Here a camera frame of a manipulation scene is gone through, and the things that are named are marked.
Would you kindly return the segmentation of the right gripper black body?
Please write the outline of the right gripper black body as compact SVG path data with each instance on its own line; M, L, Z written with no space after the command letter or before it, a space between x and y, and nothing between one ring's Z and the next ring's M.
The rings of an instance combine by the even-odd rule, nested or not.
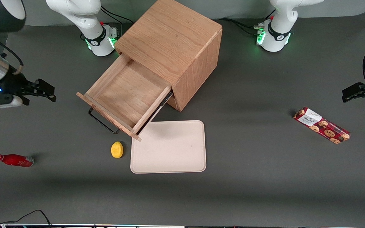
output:
M15 106L16 104L29 104L29 99L25 96L37 96L35 83L28 81L20 73L13 74L9 70L7 75L0 80L0 106Z

